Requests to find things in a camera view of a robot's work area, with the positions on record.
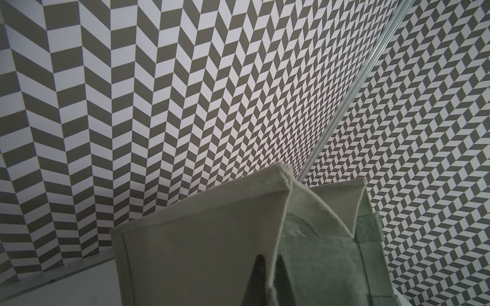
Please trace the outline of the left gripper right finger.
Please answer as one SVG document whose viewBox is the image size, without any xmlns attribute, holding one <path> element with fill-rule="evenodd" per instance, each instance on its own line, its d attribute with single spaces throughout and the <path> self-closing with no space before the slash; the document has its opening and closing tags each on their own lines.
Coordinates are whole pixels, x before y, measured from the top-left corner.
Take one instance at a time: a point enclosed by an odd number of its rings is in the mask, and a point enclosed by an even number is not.
<svg viewBox="0 0 490 306">
<path fill-rule="evenodd" d="M 296 306 L 296 298 L 288 271 L 285 265 L 285 260 L 282 255 L 278 255 L 274 273 L 273 287 L 273 305 L 278 306 Z"/>
</svg>

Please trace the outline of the green canvas bag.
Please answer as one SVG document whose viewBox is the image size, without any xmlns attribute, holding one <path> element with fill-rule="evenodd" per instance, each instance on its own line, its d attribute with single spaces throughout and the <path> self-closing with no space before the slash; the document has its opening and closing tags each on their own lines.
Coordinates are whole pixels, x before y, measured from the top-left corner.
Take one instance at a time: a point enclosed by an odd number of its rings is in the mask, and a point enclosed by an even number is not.
<svg viewBox="0 0 490 306">
<path fill-rule="evenodd" d="M 399 305 L 366 181 L 306 187 L 283 164 L 111 231 L 123 305 L 241 305 L 263 255 L 267 305 L 282 255 L 297 305 Z"/>
</svg>

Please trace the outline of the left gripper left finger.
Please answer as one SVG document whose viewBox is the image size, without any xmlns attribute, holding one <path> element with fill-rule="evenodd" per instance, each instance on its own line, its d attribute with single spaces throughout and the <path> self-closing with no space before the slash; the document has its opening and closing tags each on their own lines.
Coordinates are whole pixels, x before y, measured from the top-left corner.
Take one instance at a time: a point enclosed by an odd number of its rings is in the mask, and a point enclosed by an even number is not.
<svg viewBox="0 0 490 306">
<path fill-rule="evenodd" d="M 258 255 L 251 270 L 242 306 L 267 305 L 266 276 L 265 258 L 263 255 Z"/>
</svg>

